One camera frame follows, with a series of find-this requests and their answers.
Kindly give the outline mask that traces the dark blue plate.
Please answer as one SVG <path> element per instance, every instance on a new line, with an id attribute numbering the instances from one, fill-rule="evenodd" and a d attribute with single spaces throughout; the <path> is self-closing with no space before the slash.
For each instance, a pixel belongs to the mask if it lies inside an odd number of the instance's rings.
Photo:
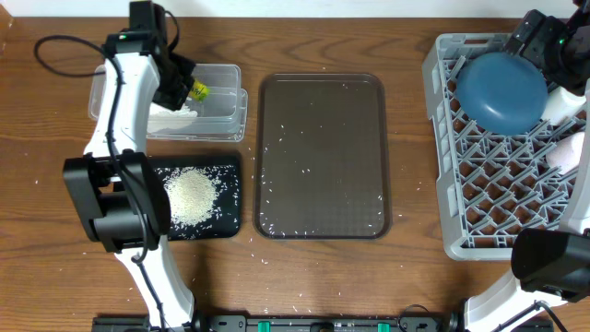
<path id="1" fill-rule="evenodd" d="M 483 129 L 515 136 L 538 123 L 549 93 L 543 75 L 533 64 L 497 52 L 483 54 L 461 69 L 454 97 Z"/>

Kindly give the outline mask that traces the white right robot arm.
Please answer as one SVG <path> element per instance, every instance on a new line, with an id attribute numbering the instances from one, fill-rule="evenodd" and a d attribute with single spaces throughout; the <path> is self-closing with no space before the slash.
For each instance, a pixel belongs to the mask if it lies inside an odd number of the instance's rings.
<path id="1" fill-rule="evenodd" d="M 504 57 L 535 69 L 576 97 L 589 97 L 589 4 L 567 21 L 533 9 L 503 46 Z M 512 331 L 538 312 L 589 294 L 589 144 L 584 142 L 572 197 L 555 231 L 524 229 L 511 268 L 466 300 L 452 331 Z"/>

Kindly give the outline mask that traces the yellow green snack wrapper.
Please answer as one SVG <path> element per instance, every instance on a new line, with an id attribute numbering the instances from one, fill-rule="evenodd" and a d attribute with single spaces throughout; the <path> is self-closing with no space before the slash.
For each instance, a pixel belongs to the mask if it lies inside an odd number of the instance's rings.
<path id="1" fill-rule="evenodd" d="M 196 101 L 203 101 L 209 95 L 209 88 L 204 83 L 195 80 L 193 86 L 191 87 L 188 96 Z"/>

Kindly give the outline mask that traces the cream white cup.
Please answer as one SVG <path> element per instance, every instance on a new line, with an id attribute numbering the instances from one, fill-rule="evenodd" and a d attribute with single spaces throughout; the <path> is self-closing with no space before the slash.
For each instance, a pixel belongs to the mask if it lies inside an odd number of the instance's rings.
<path id="1" fill-rule="evenodd" d="M 558 87 L 549 94 L 543 121 L 550 125 L 560 125 L 575 116 L 585 105 L 585 97 L 577 96 L 563 87 Z"/>

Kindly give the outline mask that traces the pink cup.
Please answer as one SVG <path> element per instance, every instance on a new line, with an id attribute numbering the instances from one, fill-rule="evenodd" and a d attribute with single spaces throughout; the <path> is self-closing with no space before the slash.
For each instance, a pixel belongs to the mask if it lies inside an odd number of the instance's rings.
<path id="1" fill-rule="evenodd" d="M 556 147 L 546 155 L 548 166 L 551 169 L 557 168 L 560 175 L 572 171 L 580 163 L 583 144 L 584 132 L 575 133 L 559 141 Z"/>

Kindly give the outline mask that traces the white napkin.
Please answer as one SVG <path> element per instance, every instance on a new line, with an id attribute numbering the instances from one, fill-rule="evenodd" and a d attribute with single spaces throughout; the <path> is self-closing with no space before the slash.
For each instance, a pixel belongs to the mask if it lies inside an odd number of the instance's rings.
<path id="1" fill-rule="evenodd" d="M 150 134 L 160 131 L 176 130 L 190 125 L 198 116 L 197 111 L 184 105 L 180 110 L 169 110 L 156 103 L 149 108 L 147 131 Z"/>

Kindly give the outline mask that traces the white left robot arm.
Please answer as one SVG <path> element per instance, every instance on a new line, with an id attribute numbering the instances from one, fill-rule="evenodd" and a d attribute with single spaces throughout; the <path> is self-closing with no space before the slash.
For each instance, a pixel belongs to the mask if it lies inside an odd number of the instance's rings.
<path id="1" fill-rule="evenodd" d="M 196 331 L 195 298 L 169 246 L 168 195 L 145 153 L 157 104 L 178 111 L 194 90 L 193 61 L 168 41 L 169 12 L 151 1 L 130 5 L 129 25 L 98 47 L 105 82 L 100 116 L 82 156 L 64 180 L 83 229 L 131 274 L 146 302 L 146 329 Z"/>

